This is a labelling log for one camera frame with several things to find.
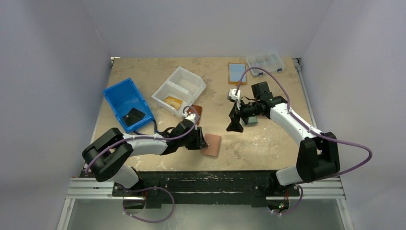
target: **white wall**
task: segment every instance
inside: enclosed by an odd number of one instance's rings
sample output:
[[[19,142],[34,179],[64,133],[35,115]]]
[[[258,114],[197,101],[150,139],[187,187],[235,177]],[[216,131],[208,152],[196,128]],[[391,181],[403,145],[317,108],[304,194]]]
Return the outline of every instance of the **white wall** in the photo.
[[[0,229],[56,228],[109,62],[79,0],[0,1]]]
[[[332,1],[83,0],[116,57],[299,57]]]
[[[342,177],[356,229],[405,229],[406,2],[336,0],[303,56],[317,125],[369,146]],[[342,168],[364,159],[340,146]]]

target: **purple cable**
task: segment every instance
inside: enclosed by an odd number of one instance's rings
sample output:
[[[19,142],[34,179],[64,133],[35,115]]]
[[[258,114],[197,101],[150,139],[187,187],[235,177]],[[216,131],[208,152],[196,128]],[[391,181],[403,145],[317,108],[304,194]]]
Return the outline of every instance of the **purple cable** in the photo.
[[[191,107],[191,106],[185,106],[184,109],[183,109],[183,112],[185,112],[185,109],[187,109],[187,108],[191,108],[193,110],[194,114],[196,115],[196,118],[194,120],[193,126],[186,133],[184,133],[182,135],[179,135],[177,137],[174,137],[174,138],[155,138],[155,137],[152,137],[152,136],[135,136],[135,137],[132,137],[132,138],[126,138],[126,139],[119,140],[119,141],[115,142],[114,144],[108,146],[107,148],[103,149],[103,151],[101,151],[95,158],[93,158],[93,160],[91,160],[91,162],[88,164],[88,166],[85,169],[86,175],[89,174],[89,169],[97,161],[98,158],[100,158],[103,154],[107,153],[110,149],[112,149],[112,148],[116,147],[117,145],[120,145],[120,144],[122,144],[122,143],[124,143],[126,141],[137,140],[137,139],[154,139],[154,140],[170,141],[170,140],[177,140],[177,139],[180,139],[180,138],[188,135],[196,127],[196,123],[199,120],[199,114],[197,113],[196,109]]]
[[[293,212],[299,206],[299,204],[300,204],[300,202],[302,201],[302,198],[303,198],[303,188],[298,184],[296,186],[300,189],[300,197],[299,197],[299,200],[296,202],[296,204],[292,208],[287,210],[286,212],[275,213],[275,212],[271,211],[272,214],[283,216],[283,215],[286,215],[286,214],[289,214],[289,213]]]
[[[248,68],[248,69],[242,74],[242,76],[241,76],[241,78],[240,78],[240,81],[238,82],[237,91],[236,91],[236,94],[235,94],[236,96],[237,96],[238,90],[239,90],[239,88],[240,88],[240,86],[241,86],[241,82],[242,82],[242,79],[244,78],[244,75],[245,75],[249,70],[251,70],[251,69],[260,69],[260,70],[264,71],[265,73],[267,73],[267,74],[279,85],[280,89],[283,91],[283,93],[284,93],[285,96],[286,96],[286,100],[287,100],[287,102],[288,102],[288,103],[287,103],[287,104],[288,104],[288,105],[287,105],[287,109],[288,109],[288,111],[289,111],[289,114],[290,114],[297,122],[299,122],[305,129],[307,129],[308,132],[310,132],[311,134],[316,135],[317,137],[319,137],[319,138],[321,138],[321,139],[328,140],[328,141],[332,141],[332,142],[336,142],[336,143],[340,143],[340,144],[344,144],[344,145],[349,145],[349,146],[358,147],[358,148],[364,149],[364,150],[366,150],[366,151],[368,152],[368,157],[367,157],[365,160],[361,161],[361,163],[359,163],[359,164],[357,164],[357,165],[355,165],[355,166],[353,166],[353,167],[351,167],[351,168],[349,168],[349,169],[346,169],[346,170],[343,170],[343,171],[341,171],[341,172],[338,172],[338,173],[336,173],[336,174],[334,174],[334,175],[330,175],[330,176],[326,176],[326,177],[320,178],[319,180],[327,179],[327,178],[330,178],[330,177],[337,177],[337,176],[343,175],[343,174],[345,174],[345,173],[349,173],[349,172],[351,172],[351,171],[353,171],[353,170],[355,170],[355,169],[357,169],[357,168],[359,168],[359,167],[365,165],[368,161],[371,160],[371,158],[372,158],[372,150],[371,150],[369,147],[364,146],[364,145],[361,145],[361,144],[358,144],[358,143],[354,143],[354,142],[349,142],[349,141],[344,141],[344,140],[333,139],[333,138],[329,138],[329,137],[325,137],[325,136],[323,136],[323,135],[320,135],[320,134],[318,134],[318,133],[312,131],[312,130],[310,129],[310,127],[308,127],[303,121],[301,121],[298,117],[296,117],[293,113],[291,113],[291,112],[290,112],[290,109],[291,109],[291,102],[290,102],[290,100],[291,100],[291,99],[289,98],[288,93],[287,93],[286,90],[283,88],[283,86],[279,83],[279,81],[278,81],[271,73],[269,73],[266,69],[263,69],[263,68],[260,68],[260,67],[251,67],[251,68]]]
[[[134,216],[133,214],[129,213],[129,212],[125,209],[124,202],[123,202],[123,210],[124,210],[124,213],[127,214],[129,217],[135,218],[135,219],[137,219],[137,220],[140,220],[140,221],[143,221],[143,222],[146,222],[146,223],[161,223],[161,222],[164,222],[164,221],[166,221],[167,219],[169,219],[169,217],[172,216],[173,211],[175,210],[175,199],[173,198],[173,195],[172,195],[168,190],[166,190],[165,188],[161,188],[161,187],[149,187],[149,188],[144,188],[144,189],[139,189],[139,190],[127,190],[127,192],[130,192],[130,193],[139,193],[139,192],[143,192],[143,191],[147,191],[147,190],[152,190],[152,189],[159,189],[159,190],[162,190],[162,191],[166,192],[167,194],[169,194],[169,196],[170,196],[170,198],[171,198],[171,200],[172,200],[172,209],[170,210],[170,212],[169,212],[169,214],[168,214],[167,216],[165,216],[164,218],[159,219],[159,220],[142,219],[142,218],[140,218],[140,217],[136,217],[136,216]]]

